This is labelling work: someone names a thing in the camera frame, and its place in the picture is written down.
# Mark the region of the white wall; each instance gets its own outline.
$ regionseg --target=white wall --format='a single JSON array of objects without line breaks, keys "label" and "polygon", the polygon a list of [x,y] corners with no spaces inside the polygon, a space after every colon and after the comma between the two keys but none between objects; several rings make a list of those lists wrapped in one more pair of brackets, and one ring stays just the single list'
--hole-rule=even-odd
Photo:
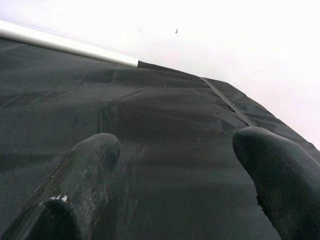
[{"label": "white wall", "polygon": [[320,149],[319,8],[315,0],[0,0],[0,18],[226,81]]}]

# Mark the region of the white background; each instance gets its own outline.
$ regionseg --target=white background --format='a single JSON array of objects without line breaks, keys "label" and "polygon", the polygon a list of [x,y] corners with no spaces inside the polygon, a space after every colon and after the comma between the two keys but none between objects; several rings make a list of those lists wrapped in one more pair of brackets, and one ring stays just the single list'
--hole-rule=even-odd
[{"label": "white background", "polygon": [[0,0],[0,18],[228,82],[320,149],[319,4]]}]

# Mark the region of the black strip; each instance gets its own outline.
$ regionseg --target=black strip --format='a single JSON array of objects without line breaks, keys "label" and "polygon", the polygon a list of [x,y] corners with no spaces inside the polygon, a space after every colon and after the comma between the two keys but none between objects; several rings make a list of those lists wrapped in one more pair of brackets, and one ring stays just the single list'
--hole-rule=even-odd
[{"label": "black strip", "polygon": [[190,73],[186,73],[186,72],[183,72],[183,71],[171,69],[171,68],[164,67],[164,66],[158,66],[158,65],[155,65],[155,64],[146,63],[146,62],[143,62],[143,61],[139,61],[138,62],[137,68],[168,72],[168,73],[171,73],[171,74],[179,74],[179,75],[188,76],[188,77],[195,77],[195,78],[197,77],[197,76],[192,75]]},{"label": "black strip", "polygon": [[226,104],[236,113],[238,116],[248,125],[251,127],[256,127],[256,125],[246,116],[244,115],[237,107],[234,105],[222,92],[220,92],[211,82],[209,82],[204,77],[199,77],[201,80],[203,80],[209,88],[211,88],[215,94],[217,94],[223,101],[225,101]]}]

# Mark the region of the black fabric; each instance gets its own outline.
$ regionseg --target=black fabric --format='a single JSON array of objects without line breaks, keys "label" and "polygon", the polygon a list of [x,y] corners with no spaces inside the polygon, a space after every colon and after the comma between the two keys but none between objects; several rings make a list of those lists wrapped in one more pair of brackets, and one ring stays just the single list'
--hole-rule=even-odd
[{"label": "black fabric", "polygon": [[[233,152],[247,125],[199,77],[139,67],[1,39],[0,233],[65,151],[106,132],[121,155],[92,239],[279,240]],[[257,126],[319,156],[243,93],[210,81]]]}]

